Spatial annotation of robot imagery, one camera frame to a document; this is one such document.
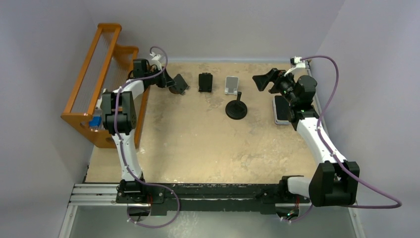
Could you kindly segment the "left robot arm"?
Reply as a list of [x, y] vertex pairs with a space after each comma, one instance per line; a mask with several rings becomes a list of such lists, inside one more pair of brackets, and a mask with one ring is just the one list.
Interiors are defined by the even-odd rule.
[[145, 93], [150, 86], [168, 88], [173, 94], [183, 95], [190, 88], [185, 79], [177, 74], [169, 76], [167, 70], [150, 64], [147, 59], [135, 59], [128, 79], [114, 91], [102, 94], [101, 111], [105, 130], [111, 135], [121, 164], [122, 180], [139, 181], [143, 171], [137, 159], [135, 134], [137, 114], [134, 99]]

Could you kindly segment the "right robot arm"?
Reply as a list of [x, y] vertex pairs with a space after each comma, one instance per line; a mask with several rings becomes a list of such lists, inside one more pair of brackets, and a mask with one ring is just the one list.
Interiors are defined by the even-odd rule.
[[291, 201], [297, 195], [309, 198], [316, 207], [349, 206], [356, 201], [360, 167], [349, 162], [331, 143], [313, 107], [317, 81], [309, 75], [298, 80], [285, 70], [272, 68], [252, 77], [259, 91], [273, 83], [269, 93], [281, 94], [288, 103], [287, 118], [306, 142], [318, 163], [312, 178], [284, 176], [278, 188], [279, 198]]

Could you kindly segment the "white smartphone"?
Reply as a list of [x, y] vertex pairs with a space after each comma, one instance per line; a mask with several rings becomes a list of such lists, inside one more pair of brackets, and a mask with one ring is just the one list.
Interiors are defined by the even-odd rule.
[[272, 100], [274, 123], [276, 125], [290, 125], [288, 119], [289, 103], [282, 96], [274, 96]]

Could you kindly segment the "silver phone stand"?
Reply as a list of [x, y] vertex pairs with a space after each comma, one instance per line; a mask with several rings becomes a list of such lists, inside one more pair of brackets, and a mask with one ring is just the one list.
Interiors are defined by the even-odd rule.
[[239, 86], [239, 78], [236, 76], [227, 76], [225, 79], [224, 93], [227, 95], [237, 95]]

